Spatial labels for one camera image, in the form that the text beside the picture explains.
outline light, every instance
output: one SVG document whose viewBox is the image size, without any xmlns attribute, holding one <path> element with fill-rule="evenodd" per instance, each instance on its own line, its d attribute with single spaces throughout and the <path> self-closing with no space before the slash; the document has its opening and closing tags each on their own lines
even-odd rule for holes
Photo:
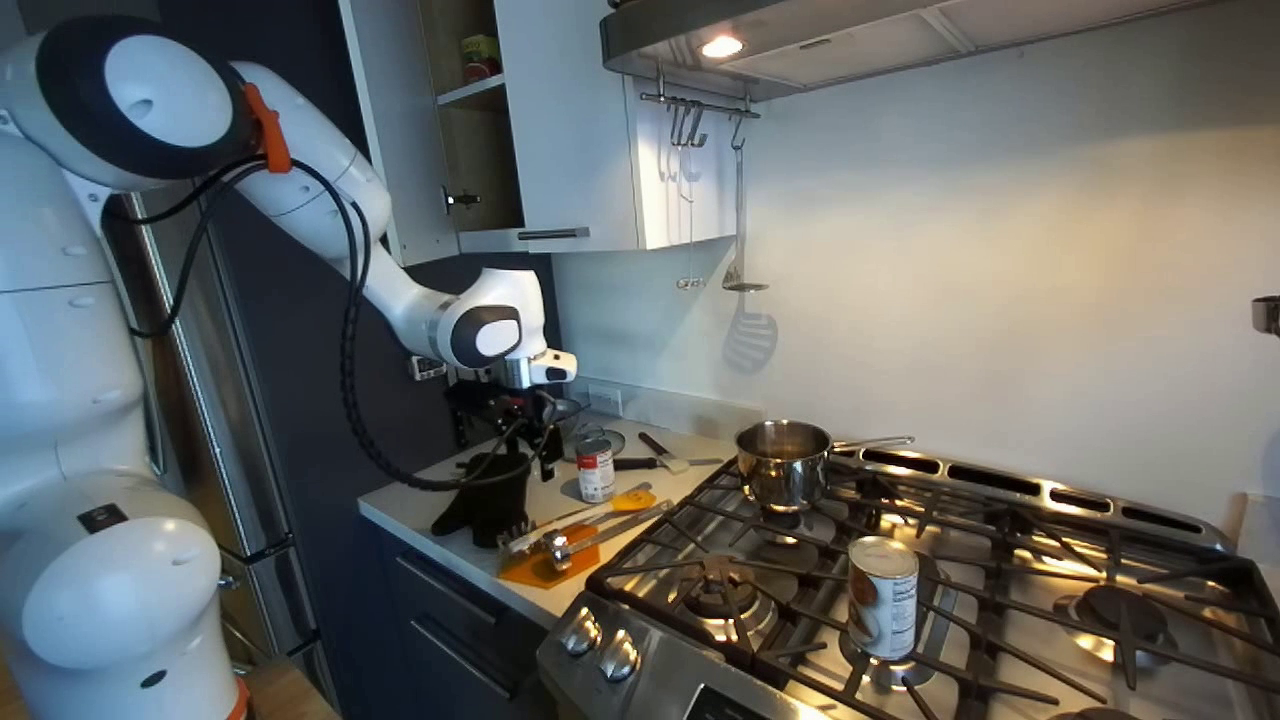
<svg viewBox="0 0 1280 720">
<path fill-rule="evenodd" d="M 718 31 L 714 39 L 706 39 L 702 53 L 706 53 L 706 59 L 730 59 L 730 56 L 746 53 L 746 39 L 734 31 Z"/>
</svg>

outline countertop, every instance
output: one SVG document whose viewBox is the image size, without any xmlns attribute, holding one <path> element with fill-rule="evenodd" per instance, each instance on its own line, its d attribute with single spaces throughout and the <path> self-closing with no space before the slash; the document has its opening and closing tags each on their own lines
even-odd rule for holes
<svg viewBox="0 0 1280 720">
<path fill-rule="evenodd" d="M 611 420 L 611 429 L 623 434 L 622 457 L 651 457 L 636 439 L 636 434 L 649 425 Z M 679 462 L 694 462 L 694 466 L 679 473 L 667 473 L 667 469 L 618 473 L 611 476 L 618 494 L 636 488 L 636 485 L 651 485 L 655 502 L 679 502 L 734 457 L 730 439 L 679 437 L 667 429 L 649 429 L 649 434 L 659 446 L 667 446 Z M 449 462 L 425 469 L 419 476 L 462 476 L 462 466 L 478 451 L 483 451 L 483 448 L 449 457 Z M 433 535 L 433 526 L 452 505 L 452 496 L 457 494 L 416 494 L 407 485 L 386 485 L 386 488 L 359 496 L 359 518 L 367 518 L 374 526 L 381 526 L 386 534 L 405 541 L 407 550 L 425 554 L 429 560 L 445 566 L 462 582 L 478 585 L 482 591 L 505 601 L 509 610 L 517 610 L 531 623 L 552 627 L 557 617 L 575 601 L 575 591 L 584 589 L 584 582 L 592 573 L 570 575 L 552 589 L 528 589 L 528 585 L 499 582 L 495 573 L 499 573 L 505 558 L 494 550 L 478 550 L 470 529 L 462 529 L 452 535 Z M 523 488 L 528 519 L 557 519 L 575 507 L 587 507 L 587 505 L 575 496 L 575 466 L 570 466 L 570 462 L 557 466 L 552 480 L 531 476 Z M 622 554 L 636 534 L 646 534 L 646 526 L 623 535 L 611 535 L 601 550 L 601 560 Z"/>
</svg>

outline dark gray cabinet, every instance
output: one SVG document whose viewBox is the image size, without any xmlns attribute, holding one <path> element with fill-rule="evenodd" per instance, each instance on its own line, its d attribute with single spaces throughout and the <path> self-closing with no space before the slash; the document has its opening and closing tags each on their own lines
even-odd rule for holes
<svg viewBox="0 0 1280 720">
<path fill-rule="evenodd" d="M 353 715 L 557 715 L 531 662 L 543 627 L 374 526 L 359 558 L 367 673 Z"/>
</svg>

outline stainless steel pot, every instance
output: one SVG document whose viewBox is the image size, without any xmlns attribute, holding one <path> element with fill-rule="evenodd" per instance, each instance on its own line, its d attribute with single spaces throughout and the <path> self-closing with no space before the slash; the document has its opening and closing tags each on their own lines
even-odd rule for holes
<svg viewBox="0 0 1280 720">
<path fill-rule="evenodd" d="M 822 485 L 832 437 L 804 420 L 761 420 L 738 434 L 738 473 L 764 513 L 799 513 Z"/>
</svg>

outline shelf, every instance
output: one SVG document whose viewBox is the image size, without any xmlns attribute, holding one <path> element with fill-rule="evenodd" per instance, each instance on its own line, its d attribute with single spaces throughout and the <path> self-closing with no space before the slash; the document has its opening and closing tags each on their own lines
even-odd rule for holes
<svg viewBox="0 0 1280 720">
<path fill-rule="evenodd" d="M 470 104 L 470 101 L 478 101 L 478 97 L 483 97 L 483 92 L 495 92 L 495 89 L 505 89 L 505 73 L 483 78 L 483 82 L 466 86 L 466 89 L 452 89 L 452 92 L 438 97 L 438 104 L 442 104 L 442 107 Z"/>
</svg>

